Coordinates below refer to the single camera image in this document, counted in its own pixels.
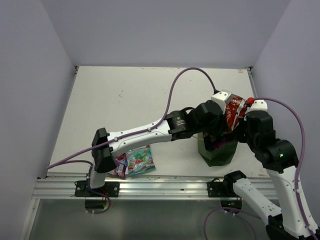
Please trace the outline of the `magenta grape candy bag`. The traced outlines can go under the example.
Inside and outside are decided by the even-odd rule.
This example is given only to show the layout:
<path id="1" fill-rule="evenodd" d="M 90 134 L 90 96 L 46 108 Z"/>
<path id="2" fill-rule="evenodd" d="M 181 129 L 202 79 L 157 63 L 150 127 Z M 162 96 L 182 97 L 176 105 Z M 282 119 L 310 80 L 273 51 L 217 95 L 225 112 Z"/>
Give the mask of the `magenta grape candy bag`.
<path id="1" fill-rule="evenodd" d="M 230 137 L 218 137 L 215 139 L 209 137 L 205 142 L 205 149 L 208 151 L 214 151 L 231 141 L 232 139 Z"/>

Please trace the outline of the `green paper bag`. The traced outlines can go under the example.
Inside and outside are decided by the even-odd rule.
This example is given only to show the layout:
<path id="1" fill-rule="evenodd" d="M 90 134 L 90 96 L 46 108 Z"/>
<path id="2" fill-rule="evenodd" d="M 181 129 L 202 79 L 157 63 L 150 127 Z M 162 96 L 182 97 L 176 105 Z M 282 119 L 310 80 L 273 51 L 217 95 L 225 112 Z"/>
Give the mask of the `green paper bag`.
<path id="1" fill-rule="evenodd" d="M 205 144 L 209 137 L 212 139 L 229 137 L 232 139 L 232 141 L 218 149 L 206 150 Z M 222 136 L 214 136 L 209 135 L 206 132 L 200 132 L 196 135 L 196 138 L 198 153 L 209 167 L 225 166 L 231 163 L 238 145 L 233 133 L 224 134 Z"/>

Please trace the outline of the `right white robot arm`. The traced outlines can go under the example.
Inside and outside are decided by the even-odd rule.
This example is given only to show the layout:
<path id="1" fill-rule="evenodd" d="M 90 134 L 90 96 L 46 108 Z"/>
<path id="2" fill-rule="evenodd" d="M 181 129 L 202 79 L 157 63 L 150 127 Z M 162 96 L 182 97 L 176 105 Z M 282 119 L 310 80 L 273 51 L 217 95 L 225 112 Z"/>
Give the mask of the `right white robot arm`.
<path id="1" fill-rule="evenodd" d="M 300 179 L 295 176 L 299 160 L 294 146 L 276 138 L 273 119 L 266 111 L 247 113 L 240 129 L 240 141 L 247 143 L 266 169 L 279 206 L 253 187 L 239 170 L 224 176 L 223 192 L 245 200 L 263 221 L 271 240 L 318 240 L 320 228 L 309 211 Z"/>

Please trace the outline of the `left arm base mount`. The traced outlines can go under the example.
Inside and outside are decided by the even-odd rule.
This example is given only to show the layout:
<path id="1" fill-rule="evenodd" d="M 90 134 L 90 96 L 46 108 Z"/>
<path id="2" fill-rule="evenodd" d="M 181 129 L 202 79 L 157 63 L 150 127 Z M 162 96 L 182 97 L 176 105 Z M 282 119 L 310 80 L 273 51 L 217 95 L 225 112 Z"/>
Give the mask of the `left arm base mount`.
<path id="1" fill-rule="evenodd" d="M 84 207 L 92 214 L 106 212 L 111 204 L 111 198 L 117 198 L 120 191 L 120 182 L 105 181 L 99 188 L 90 188 L 87 180 L 79 180 L 74 183 L 74 196 L 85 198 Z"/>

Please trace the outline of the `red Doritos chip bag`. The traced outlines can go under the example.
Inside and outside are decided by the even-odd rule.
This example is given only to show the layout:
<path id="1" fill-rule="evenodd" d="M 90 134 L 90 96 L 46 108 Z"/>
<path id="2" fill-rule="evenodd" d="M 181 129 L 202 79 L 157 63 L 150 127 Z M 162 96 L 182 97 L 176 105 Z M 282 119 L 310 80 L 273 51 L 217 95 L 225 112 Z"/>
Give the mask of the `red Doritos chip bag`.
<path id="1" fill-rule="evenodd" d="M 225 114 L 226 114 L 226 132 L 232 132 L 240 122 L 247 111 L 247 100 L 238 96 L 231 95 L 231 100 L 227 103 Z"/>

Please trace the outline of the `teal Fox's candy bag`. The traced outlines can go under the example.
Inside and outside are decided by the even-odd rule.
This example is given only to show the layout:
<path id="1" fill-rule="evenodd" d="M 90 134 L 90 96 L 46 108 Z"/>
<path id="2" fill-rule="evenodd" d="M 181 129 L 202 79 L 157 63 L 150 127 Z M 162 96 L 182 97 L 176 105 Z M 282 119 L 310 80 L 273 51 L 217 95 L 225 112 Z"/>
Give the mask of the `teal Fox's candy bag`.
<path id="1" fill-rule="evenodd" d="M 129 177 L 152 172 L 156 169 L 150 145 L 129 150 L 125 156 Z"/>

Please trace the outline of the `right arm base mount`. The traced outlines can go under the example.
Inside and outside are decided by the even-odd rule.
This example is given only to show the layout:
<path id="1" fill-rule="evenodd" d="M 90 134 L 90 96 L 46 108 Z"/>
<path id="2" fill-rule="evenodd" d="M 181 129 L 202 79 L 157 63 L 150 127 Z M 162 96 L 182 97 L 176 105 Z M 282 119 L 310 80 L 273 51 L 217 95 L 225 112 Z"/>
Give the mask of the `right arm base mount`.
<path id="1" fill-rule="evenodd" d="M 220 200 L 222 207 L 241 209 L 242 199 L 234 193 L 231 185 L 224 180 L 214 178 L 206 183 L 207 195 L 209 198 L 216 198 Z"/>

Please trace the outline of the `purple silver candy bag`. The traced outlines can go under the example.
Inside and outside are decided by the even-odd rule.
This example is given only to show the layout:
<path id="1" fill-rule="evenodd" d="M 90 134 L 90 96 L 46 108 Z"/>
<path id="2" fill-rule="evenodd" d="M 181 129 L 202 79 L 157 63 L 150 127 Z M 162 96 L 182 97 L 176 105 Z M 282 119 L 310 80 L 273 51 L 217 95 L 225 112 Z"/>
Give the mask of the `purple silver candy bag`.
<path id="1" fill-rule="evenodd" d="M 128 167 L 128 161 L 127 161 L 126 154 L 123 153 L 123 154 L 119 155 L 118 157 L 116 157 L 115 164 L 116 164 L 116 168 L 114 170 L 110 171 L 108 174 L 113 177 L 116 177 L 116 178 L 124 179 L 126 176 L 126 170 Z"/>

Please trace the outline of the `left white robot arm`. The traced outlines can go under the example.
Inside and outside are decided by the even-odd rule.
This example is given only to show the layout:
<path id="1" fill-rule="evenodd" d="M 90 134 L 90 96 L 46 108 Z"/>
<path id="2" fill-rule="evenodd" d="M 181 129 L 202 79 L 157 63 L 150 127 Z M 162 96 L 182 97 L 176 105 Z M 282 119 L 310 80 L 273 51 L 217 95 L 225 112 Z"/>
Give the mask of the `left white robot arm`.
<path id="1" fill-rule="evenodd" d="M 129 150 L 189 139 L 201 132 L 221 135 L 226 128 L 225 111 L 226 104 L 222 101 L 208 100 L 196 108 L 175 110 L 159 122 L 124 132 L 108 133 L 105 128 L 98 129 L 91 144 L 94 166 L 86 185 L 87 192 L 95 197 L 101 195 L 107 173 L 117 167 L 115 158 Z"/>

